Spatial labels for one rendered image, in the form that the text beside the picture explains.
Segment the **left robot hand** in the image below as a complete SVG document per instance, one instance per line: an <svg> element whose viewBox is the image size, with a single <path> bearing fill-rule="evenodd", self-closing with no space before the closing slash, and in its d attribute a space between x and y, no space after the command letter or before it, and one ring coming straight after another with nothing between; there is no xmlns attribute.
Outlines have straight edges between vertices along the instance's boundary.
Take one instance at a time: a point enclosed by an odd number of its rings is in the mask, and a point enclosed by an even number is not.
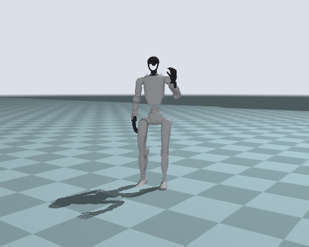
<svg viewBox="0 0 309 247"><path fill-rule="evenodd" d="M175 81L177 79L177 71L175 69L171 68L171 67L169 67L167 69L170 70L170 74L169 74L169 72L167 72L168 75L170 76L170 80L171 80L170 84L173 83L174 84L174 88L176 88L177 87L177 83Z"/></svg>

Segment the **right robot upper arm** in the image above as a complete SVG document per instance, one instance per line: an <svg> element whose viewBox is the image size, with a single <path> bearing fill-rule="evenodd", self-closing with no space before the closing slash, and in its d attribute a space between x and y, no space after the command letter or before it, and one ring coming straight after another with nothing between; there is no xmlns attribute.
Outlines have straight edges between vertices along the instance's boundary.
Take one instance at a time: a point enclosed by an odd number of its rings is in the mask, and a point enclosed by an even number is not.
<svg viewBox="0 0 309 247"><path fill-rule="evenodd" d="M135 86L135 96L133 98L133 102L140 103L141 102L141 92L142 92L142 85L143 85L144 77L138 78L136 80Z"/></svg>

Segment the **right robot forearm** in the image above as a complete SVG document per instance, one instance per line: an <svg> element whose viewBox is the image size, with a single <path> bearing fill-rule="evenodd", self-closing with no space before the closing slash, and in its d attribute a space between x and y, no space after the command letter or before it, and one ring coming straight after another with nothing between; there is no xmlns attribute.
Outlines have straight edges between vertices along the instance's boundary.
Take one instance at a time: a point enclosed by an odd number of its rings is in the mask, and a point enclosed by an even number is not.
<svg viewBox="0 0 309 247"><path fill-rule="evenodd" d="M132 108L132 115L131 115L131 118L133 119L133 116L136 116L136 118L137 118L138 109L139 109L139 104L133 102L132 106L133 106L133 108Z"/></svg>

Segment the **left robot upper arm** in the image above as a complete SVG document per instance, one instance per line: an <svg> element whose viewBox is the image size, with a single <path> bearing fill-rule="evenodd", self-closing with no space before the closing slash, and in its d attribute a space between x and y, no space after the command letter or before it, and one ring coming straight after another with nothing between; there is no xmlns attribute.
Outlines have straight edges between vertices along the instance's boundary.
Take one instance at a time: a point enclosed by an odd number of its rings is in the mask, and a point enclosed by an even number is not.
<svg viewBox="0 0 309 247"><path fill-rule="evenodd" d="M168 84L168 87L170 88L170 82L171 82L171 80L170 80L170 77L169 76L163 76L163 78L164 78L164 82L166 83L166 84ZM170 90L172 91L172 93L173 93L173 98L174 99L179 99L181 96L178 96L178 97L176 97L175 95L174 95L174 92L173 92L173 90L170 88Z"/></svg>

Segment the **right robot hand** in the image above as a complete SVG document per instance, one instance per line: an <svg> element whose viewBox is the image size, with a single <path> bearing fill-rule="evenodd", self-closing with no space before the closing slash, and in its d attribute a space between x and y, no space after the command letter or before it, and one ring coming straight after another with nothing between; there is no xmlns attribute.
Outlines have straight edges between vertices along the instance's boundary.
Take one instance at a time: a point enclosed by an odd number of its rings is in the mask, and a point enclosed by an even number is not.
<svg viewBox="0 0 309 247"><path fill-rule="evenodd" d="M132 121L132 126L133 126L135 133L138 133L138 129L136 127L136 121L137 121L136 116L133 116L133 119L131 121Z"/></svg>

